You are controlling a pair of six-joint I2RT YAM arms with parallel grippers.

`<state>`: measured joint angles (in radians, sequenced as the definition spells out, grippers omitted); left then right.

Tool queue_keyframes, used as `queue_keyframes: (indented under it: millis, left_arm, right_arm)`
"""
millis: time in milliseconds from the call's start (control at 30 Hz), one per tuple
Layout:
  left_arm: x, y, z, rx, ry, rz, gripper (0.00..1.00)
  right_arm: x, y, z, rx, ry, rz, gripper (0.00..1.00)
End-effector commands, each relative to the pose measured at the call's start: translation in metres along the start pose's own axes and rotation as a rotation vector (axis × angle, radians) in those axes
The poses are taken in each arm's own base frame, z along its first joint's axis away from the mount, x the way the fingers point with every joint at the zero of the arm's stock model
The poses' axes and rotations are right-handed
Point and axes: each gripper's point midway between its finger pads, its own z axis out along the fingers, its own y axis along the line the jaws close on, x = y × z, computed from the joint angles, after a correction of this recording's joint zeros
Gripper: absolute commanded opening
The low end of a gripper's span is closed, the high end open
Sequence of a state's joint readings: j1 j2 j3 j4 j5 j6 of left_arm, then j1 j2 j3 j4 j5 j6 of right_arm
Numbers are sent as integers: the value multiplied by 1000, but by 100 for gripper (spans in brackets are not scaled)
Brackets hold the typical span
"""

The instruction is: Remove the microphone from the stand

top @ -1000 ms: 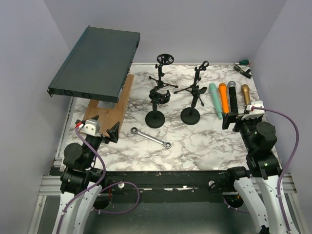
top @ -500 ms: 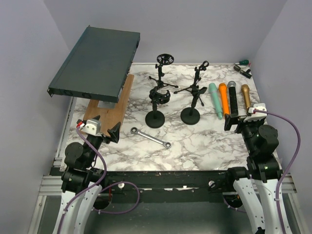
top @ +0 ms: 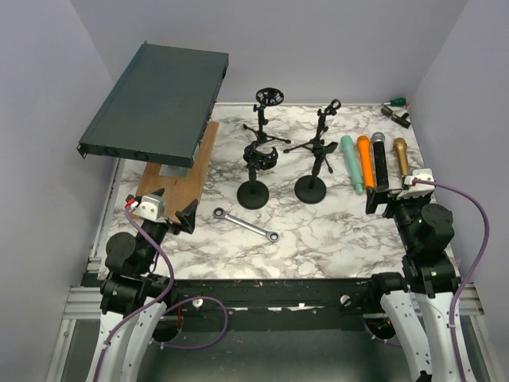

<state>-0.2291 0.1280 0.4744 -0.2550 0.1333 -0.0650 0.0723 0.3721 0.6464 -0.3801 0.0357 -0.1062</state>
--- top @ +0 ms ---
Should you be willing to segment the orange toy microphone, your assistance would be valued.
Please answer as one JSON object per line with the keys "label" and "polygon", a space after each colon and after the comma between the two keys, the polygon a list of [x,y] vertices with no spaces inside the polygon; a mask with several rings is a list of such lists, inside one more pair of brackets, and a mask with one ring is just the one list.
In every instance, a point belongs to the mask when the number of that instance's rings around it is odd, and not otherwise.
{"label": "orange toy microphone", "polygon": [[375,177],[371,163],[371,142],[366,135],[361,135],[357,138],[357,150],[361,161],[363,172],[363,182],[366,188],[375,187]]}

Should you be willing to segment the black microphone silver grille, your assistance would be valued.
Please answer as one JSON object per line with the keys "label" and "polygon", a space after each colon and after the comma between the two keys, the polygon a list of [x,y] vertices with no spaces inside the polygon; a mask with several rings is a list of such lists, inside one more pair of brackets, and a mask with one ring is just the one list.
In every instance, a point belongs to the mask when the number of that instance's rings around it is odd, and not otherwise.
{"label": "black microphone silver grille", "polygon": [[385,135],[382,132],[375,132],[371,136],[371,144],[374,154],[376,186],[379,189],[388,189],[389,178],[385,151]]}

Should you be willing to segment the gold microphone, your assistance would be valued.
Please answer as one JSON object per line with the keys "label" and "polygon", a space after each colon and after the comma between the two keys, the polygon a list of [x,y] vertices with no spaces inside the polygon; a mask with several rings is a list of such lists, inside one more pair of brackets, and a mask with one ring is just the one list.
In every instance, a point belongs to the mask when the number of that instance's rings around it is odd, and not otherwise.
{"label": "gold microphone", "polygon": [[404,138],[396,138],[393,143],[394,152],[398,159],[398,167],[403,177],[409,174],[410,167],[407,157],[407,143]]}

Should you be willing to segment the mint green toy microphone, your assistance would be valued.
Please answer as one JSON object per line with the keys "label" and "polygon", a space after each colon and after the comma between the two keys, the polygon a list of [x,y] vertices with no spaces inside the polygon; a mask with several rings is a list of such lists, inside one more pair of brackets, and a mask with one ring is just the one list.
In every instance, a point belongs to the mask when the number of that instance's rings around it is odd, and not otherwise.
{"label": "mint green toy microphone", "polygon": [[364,191],[363,179],[361,177],[357,158],[355,154],[353,140],[350,135],[344,135],[340,139],[341,151],[347,166],[348,173],[351,177],[352,185],[358,195],[362,195]]}

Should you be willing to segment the black round-base clip stand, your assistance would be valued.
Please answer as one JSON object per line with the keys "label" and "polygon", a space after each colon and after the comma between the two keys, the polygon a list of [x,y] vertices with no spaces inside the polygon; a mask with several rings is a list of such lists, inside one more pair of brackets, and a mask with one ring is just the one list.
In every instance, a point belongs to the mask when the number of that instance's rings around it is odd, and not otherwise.
{"label": "black round-base clip stand", "polygon": [[317,204],[325,198],[327,188],[319,178],[319,173],[326,155],[333,153],[337,147],[338,142],[331,142],[313,151],[315,161],[311,174],[300,177],[294,186],[294,193],[300,201],[306,204]]}

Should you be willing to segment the black round-base shock-mount stand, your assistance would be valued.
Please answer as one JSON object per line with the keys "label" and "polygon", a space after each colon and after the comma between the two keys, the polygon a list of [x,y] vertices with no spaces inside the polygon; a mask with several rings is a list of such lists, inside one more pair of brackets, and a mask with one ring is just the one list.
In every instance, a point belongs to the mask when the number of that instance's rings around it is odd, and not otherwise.
{"label": "black round-base shock-mount stand", "polygon": [[275,147],[271,152],[258,150],[260,143],[251,142],[244,148],[243,159],[247,163],[249,179],[241,184],[237,190],[237,200],[245,209],[256,210],[266,205],[269,200],[269,190],[264,183],[257,179],[259,170],[271,170],[277,165],[278,152]]}

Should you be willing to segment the black tripod clip stand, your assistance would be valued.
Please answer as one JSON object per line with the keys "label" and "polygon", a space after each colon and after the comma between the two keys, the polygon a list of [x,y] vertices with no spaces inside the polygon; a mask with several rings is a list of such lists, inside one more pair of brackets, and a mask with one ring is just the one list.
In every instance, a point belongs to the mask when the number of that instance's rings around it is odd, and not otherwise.
{"label": "black tripod clip stand", "polygon": [[336,115],[340,107],[341,102],[338,99],[333,99],[324,110],[319,108],[317,111],[318,123],[315,136],[306,143],[284,149],[283,153],[288,154],[290,151],[304,148],[310,151],[312,154],[320,154],[321,151],[325,148],[322,135],[328,131],[328,126],[325,125],[326,117]]}

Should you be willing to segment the black tripod shock-mount stand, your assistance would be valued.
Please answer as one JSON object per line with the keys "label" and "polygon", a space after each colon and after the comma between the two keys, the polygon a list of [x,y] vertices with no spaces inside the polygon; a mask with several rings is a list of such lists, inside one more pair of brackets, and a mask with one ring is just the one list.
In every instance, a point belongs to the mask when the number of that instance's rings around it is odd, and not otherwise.
{"label": "black tripod shock-mount stand", "polygon": [[262,88],[256,92],[255,99],[257,103],[253,105],[253,112],[256,112],[258,116],[258,129],[255,130],[254,128],[248,127],[246,124],[243,124],[243,129],[254,133],[256,137],[255,143],[258,146],[272,141],[280,141],[285,144],[290,144],[290,139],[268,135],[264,131],[264,126],[269,123],[269,120],[265,116],[265,110],[268,107],[280,105],[284,100],[284,93],[277,88]]}

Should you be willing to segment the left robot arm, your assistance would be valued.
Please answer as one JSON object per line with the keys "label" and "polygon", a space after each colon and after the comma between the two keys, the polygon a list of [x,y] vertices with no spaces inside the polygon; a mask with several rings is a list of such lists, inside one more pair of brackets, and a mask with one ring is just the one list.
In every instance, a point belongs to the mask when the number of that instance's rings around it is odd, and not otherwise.
{"label": "left robot arm", "polygon": [[163,189],[126,199],[124,215],[137,230],[114,234],[106,245],[108,275],[100,287],[100,327],[87,375],[89,381],[136,381],[150,338],[163,315],[174,277],[150,274],[167,233],[193,233],[197,200],[176,213],[164,215]]}

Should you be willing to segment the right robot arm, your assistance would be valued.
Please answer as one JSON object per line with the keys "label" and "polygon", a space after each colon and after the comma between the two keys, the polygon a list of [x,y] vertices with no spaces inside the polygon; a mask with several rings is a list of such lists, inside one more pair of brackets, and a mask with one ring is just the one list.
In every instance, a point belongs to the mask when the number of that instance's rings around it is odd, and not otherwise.
{"label": "right robot arm", "polygon": [[474,381],[458,306],[460,280],[445,249],[454,236],[453,215],[429,194],[367,188],[366,212],[381,204],[398,229],[406,254],[402,272],[372,275],[371,300],[388,315],[413,381]]}

